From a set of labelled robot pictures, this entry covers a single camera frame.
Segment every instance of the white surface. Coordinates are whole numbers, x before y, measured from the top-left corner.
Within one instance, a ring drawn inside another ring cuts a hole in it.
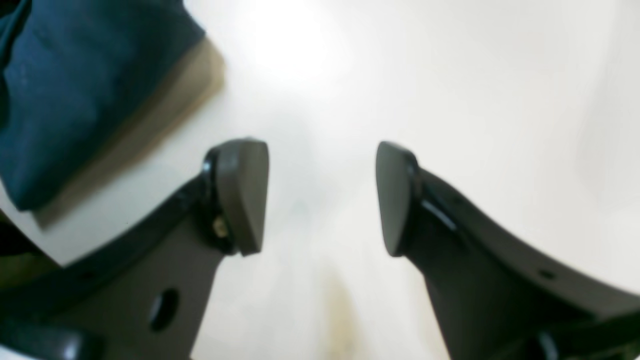
[[[32,357],[18,354],[8,348],[0,346],[0,360],[38,360]]]
[[[447,357],[420,274],[384,249],[382,139],[531,245],[640,293],[637,2],[188,6],[225,60],[222,88],[84,196],[36,217],[0,204],[68,263],[195,175],[209,147],[267,141],[264,250],[223,262],[195,359]]]

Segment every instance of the blue fabric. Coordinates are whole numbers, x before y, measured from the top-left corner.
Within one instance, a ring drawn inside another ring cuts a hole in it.
[[[0,177],[50,201],[204,31],[179,0],[0,0]]]

